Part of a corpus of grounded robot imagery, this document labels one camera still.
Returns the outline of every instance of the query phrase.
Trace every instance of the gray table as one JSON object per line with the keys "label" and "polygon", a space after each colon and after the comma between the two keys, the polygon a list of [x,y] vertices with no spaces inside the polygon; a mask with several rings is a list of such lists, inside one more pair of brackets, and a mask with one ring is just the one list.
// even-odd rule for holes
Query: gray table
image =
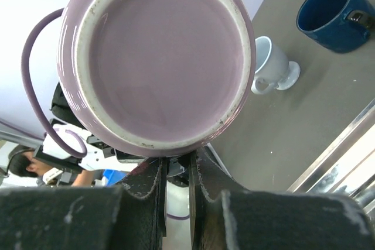
{"label": "gray table", "polygon": [[295,26],[303,1],[265,0],[253,20],[257,37],[269,36],[301,65],[299,81],[287,91],[251,93],[212,142],[248,189],[288,189],[375,97],[375,40],[349,54],[324,49]]}

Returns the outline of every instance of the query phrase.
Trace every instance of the white cup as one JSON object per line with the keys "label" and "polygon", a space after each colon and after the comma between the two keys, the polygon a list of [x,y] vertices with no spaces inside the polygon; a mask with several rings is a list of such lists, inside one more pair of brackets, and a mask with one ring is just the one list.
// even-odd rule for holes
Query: white cup
{"label": "white cup", "polygon": [[[287,55],[267,36],[256,38],[257,68],[251,90],[262,95],[273,89],[286,90],[298,80],[301,68],[295,61],[289,61]],[[260,86],[268,84],[265,89]]]}

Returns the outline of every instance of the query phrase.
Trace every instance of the cup base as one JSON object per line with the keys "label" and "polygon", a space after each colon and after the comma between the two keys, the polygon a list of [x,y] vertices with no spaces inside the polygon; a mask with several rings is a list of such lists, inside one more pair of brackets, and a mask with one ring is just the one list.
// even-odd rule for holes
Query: cup base
{"label": "cup base", "polygon": [[291,88],[298,80],[301,73],[301,67],[295,61],[289,62],[289,74],[288,77],[283,81],[278,83],[277,90],[287,90]]}

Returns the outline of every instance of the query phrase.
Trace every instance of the blue object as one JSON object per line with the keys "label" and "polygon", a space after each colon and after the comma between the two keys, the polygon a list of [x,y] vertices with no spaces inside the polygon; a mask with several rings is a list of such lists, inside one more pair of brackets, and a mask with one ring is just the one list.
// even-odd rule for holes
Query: blue object
{"label": "blue object", "polygon": [[107,186],[112,186],[125,178],[127,174],[121,171],[105,170],[103,175],[108,179]]}
{"label": "blue object", "polygon": [[353,20],[349,13],[375,20],[375,9],[368,0],[306,0],[296,24],[308,37],[336,53],[347,53],[365,44],[370,31]]}

